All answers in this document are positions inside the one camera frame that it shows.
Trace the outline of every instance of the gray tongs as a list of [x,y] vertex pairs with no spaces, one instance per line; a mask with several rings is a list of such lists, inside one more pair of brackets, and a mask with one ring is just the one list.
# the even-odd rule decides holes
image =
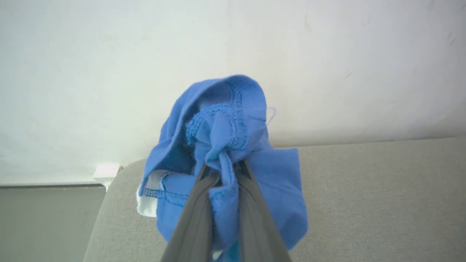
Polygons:
[[[246,160],[235,164],[240,188],[241,262],[291,262],[287,248]],[[220,186],[220,173],[204,163],[161,262],[212,261],[212,205],[209,189]]]

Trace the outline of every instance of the blue fabric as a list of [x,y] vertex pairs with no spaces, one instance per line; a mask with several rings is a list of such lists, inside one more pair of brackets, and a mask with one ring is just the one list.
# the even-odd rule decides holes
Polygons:
[[[274,149],[266,126],[266,101],[259,84],[230,76],[193,84],[176,101],[160,140],[145,164],[139,195],[158,198],[157,228],[168,241],[204,162],[221,173],[210,189],[214,215],[213,250],[236,250],[238,185],[233,163],[247,158],[275,224],[291,249],[305,235],[307,213],[296,149]],[[146,190],[153,170],[164,190]]]

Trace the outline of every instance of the beige upholstered surface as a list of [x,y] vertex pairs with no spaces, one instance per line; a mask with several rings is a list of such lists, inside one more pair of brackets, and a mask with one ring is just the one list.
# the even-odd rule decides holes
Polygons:
[[[294,262],[466,261],[466,138],[300,148],[309,231]],[[117,176],[85,262],[153,262],[165,242],[136,213],[144,161]]]

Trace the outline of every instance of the blue garment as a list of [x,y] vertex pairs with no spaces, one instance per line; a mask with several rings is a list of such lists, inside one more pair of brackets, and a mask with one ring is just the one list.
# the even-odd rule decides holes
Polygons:
[[[214,216],[213,250],[238,239],[238,185],[233,163],[247,158],[275,224],[291,249],[308,227],[297,149],[274,149],[266,126],[266,101],[259,84],[230,76],[193,84],[176,101],[159,144],[145,164],[139,195],[158,198],[157,228],[168,241],[204,162],[221,173],[222,186],[209,191]],[[146,190],[153,170],[164,190]]]

